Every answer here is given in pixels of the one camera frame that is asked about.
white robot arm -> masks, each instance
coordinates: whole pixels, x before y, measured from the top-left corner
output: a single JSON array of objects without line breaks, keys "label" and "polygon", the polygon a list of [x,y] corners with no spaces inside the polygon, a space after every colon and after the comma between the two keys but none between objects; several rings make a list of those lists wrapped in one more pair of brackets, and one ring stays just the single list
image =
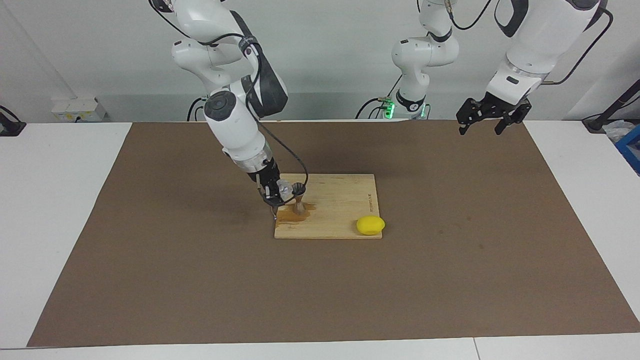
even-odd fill
[{"label": "white robot arm", "polygon": [[[294,191],[280,179],[257,119],[282,111],[287,89],[242,17],[226,9],[221,0],[149,1],[157,12],[175,12],[179,31],[188,37],[174,43],[173,59],[204,84],[208,96],[204,115],[223,152],[258,184],[272,208],[292,200]],[[220,66],[243,57],[253,72],[232,82]],[[305,190],[304,186],[293,188],[295,195]]]},{"label": "white robot arm", "polygon": [[469,126],[483,119],[501,119],[496,134],[520,123],[531,109],[527,96],[554,69],[558,59],[588,28],[601,6],[600,0],[511,0],[513,14],[501,30],[514,43],[480,101],[467,99],[456,117],[464,135]]},{"label": "white robot arm", "polygon": [[401,40],[392,50],[393,62],[402,72],[394,94],[396,113],[410,118],[419,117],[424,107],[429,87],[427,68],[448,65],[460,52],[445,0],[423,0],[420,23],[427,36]]}]

yellow lemon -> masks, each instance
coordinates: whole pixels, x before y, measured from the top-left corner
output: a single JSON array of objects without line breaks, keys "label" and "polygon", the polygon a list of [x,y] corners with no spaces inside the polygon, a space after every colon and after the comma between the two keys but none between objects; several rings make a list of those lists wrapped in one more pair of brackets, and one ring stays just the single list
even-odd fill
[{"label": "yellow lemon", "polygon": [[358,231],[360,231],[360,234],[376,235],[380,234],[380,232],[382,232],[382,229],[385,228],[385,221],[380,217],[361,217],[358,219],[356,227],[358,228]]}]

brown surface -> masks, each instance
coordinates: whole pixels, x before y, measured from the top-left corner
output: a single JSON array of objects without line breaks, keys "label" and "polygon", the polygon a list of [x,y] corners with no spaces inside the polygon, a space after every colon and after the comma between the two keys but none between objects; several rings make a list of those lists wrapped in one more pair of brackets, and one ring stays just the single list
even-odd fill
[{"label": "brown surface", "polygon": [[134,124],[29,346],[640,331],[524,126],[271,127],[375,174],[385,239],[274,240],[206,124]]},{"label": "brown surface", "polygon": [[[304,174],[281,177],[292,184],[305,180]],[[356,228],[359,218],[380,216],[373,174],[310,174],[302,200],[302,214],[295,202],[278,209],[276,239],[382,239],[382,233],[366,236]]]}]

white table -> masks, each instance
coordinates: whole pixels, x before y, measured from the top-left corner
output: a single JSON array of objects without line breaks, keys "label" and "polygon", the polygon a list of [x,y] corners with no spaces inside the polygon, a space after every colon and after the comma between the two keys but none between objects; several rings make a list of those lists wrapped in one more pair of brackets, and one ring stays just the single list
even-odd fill
[{"label": "white table", "polygon": [[[579,122],[525,122],[636,316],[640,177]],[[0,138],[0,359],[640,359],[640,334],[25,349],[130,124],[30,124]]]}]

